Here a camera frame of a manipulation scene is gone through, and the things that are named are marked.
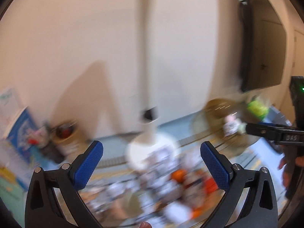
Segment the person's right hand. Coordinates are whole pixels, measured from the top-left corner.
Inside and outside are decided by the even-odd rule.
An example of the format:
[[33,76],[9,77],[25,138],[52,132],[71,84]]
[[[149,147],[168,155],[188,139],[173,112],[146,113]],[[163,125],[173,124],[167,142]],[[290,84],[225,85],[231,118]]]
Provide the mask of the person's right hand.
[[[303,157],[297,157],[295,160],[295,165],[299,166],[299,167],[303,167],[304,166],[304,158]],[[286,157],[283,157],[280,161],[280,164],[278,166],[278,169],[281,170],[283,169],[283,173],[282,173],[282,184],[283,186],[288,189],[290,182],[291,182],[291,178],[292,178],[292,174],[290,172],[288,172],[287,170],[287,159]]]

